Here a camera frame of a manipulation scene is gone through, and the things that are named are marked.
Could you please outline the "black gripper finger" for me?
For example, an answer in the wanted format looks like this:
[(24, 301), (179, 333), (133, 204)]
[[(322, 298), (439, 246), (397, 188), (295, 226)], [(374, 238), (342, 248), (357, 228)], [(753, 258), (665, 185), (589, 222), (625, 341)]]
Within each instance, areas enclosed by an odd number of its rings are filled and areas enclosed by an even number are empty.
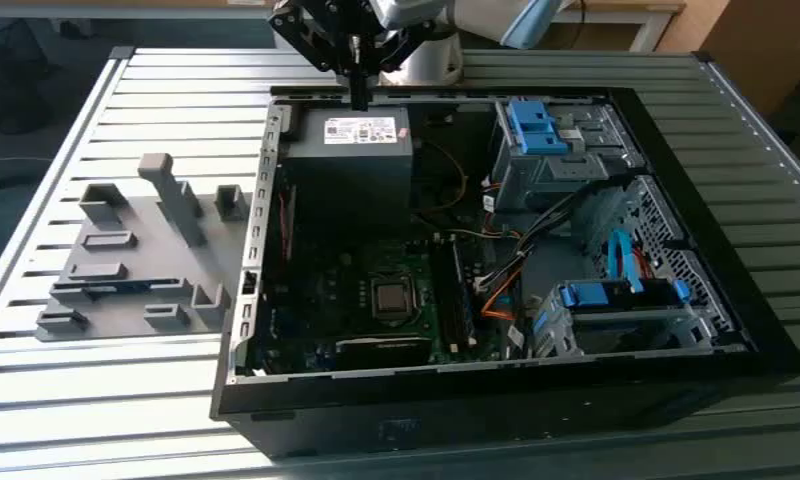
[(274, 7), (267, 18), (273, 33), (321, 72), (331, 72), (347, 89), (350, 108), (357, 110), (357, 63), (345, 25), (346, 7)]
[(381, 44), (373, 34), (357, 40), (357, 109), (366, 110), (370, 88), (382, 72), (393, 72), (433, 32), (431, 24), (415, 24), (399, 29)]

